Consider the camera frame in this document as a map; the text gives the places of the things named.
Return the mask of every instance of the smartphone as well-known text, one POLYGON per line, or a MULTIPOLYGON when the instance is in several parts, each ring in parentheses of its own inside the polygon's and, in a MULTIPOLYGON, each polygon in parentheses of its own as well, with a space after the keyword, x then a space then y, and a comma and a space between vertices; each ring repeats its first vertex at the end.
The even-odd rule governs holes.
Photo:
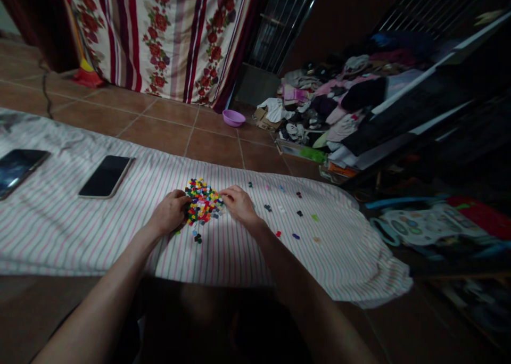
POLYGON ((135 158, 107 155, 78 193, 79 197, 109 199, 113 197, 135 158))
POLYGON ((0 159, 0 200, 6 199, 50 154, 41 150, 12 150, 0 159))

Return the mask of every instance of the hand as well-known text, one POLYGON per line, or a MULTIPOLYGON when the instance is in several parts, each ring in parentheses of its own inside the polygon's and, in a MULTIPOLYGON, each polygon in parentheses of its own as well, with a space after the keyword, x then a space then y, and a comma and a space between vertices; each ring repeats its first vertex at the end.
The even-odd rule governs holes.
POLYGON ((184 205, 192 198, 181 190, 174 190, 156 206, 147 226, 158 236, 166 235, 178 228, 185 219, 184 205))
POLYGON ((259 219, 254 211, 252 200, 241 187, 234 185, 223 189, 219 194, 222 195, 222 200, 234 219, 244 225, 259 219))

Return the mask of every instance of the plastic basin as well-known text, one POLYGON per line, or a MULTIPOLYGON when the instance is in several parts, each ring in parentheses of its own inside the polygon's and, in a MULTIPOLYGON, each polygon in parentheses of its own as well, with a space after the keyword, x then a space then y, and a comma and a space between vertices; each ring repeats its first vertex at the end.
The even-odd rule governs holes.
POLYGON ((238 113, 234 110, 224 110, 222 112, 224 115, 224 122, 226 122, 231 127, 239 127, 246 121, 246 118, 243 114, 238 113))

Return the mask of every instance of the floral curtain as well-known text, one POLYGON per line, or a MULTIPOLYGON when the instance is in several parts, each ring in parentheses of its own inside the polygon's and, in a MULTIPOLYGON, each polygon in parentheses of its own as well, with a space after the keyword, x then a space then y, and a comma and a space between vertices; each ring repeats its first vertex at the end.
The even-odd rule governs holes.
POLYGON ((68 0, 102 78, 208 107, 232 89, 252 1, 68 0))

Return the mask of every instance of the white striped fabric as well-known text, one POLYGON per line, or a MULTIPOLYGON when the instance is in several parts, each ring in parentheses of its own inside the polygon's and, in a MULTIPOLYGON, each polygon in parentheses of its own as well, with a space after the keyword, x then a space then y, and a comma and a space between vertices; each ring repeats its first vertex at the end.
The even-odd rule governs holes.
MULTIPOLYGON (((412 285, 408 266, 392 256, 337 187, 169 155, 7 109, 0 109, 0 120, 0 156, 15 148, 52 153, 0 202, 0 274, 101 275, 167 192, 202 177, 217 190, 233 184, 244 188, 258 215, 274 232, 282 233, 281 242, 333 299, 380 304, 412 285), (112 199, 78 198, 79 189, 106 155, 136 161, 112 199), (265 204, 273 211, 268 212, 265 204), (303 217, 297 215, 299 210, 303 217)), ((228 213, 197 230, 202 244, 194 242, 190 226, 163 238, 148 270, 166 279, 214 286, 273 283, 254 240, 228 213)))

